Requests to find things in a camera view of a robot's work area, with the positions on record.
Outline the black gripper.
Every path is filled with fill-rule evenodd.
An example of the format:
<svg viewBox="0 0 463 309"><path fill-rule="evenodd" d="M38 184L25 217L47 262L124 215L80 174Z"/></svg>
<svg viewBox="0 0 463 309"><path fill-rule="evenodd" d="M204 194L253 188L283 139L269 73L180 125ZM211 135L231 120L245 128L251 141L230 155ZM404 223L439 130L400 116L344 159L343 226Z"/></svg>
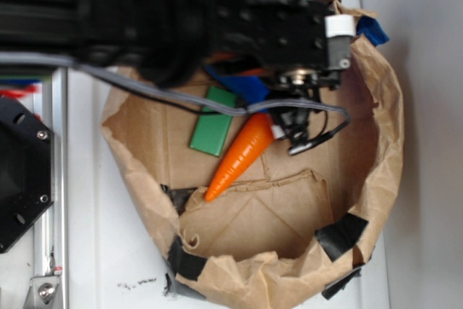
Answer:
<svg viewBox="0 0 463 309"><path fill-rule="evenodd" d="M231 74L276 84L336 85L342 70L328 68L320 0L231 0Z"/></svg>

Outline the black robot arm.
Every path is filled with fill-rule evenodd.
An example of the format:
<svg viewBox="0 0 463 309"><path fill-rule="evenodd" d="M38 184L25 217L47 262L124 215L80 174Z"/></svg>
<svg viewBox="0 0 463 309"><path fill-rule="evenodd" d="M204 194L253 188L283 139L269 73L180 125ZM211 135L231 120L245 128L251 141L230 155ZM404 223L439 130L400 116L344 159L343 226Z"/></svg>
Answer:
<svg viewBox="0 0 463 309"><path fill-rule="evenodd" d="M349 66L350 25L317 0L1 0L1 50L126 65L162 88L201 65L224 76L329 75Z"/></svg>

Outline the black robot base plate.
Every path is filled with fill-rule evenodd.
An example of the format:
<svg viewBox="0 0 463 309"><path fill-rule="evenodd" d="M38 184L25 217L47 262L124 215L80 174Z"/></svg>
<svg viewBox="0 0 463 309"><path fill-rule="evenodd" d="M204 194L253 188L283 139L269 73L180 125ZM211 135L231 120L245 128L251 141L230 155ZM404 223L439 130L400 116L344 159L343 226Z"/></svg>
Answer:
<svg viewBox="0 0 463 309"><path fill-rule="evenodd" d="M1 253L52 205L54 134L16 99L1 97Z"/></svg>

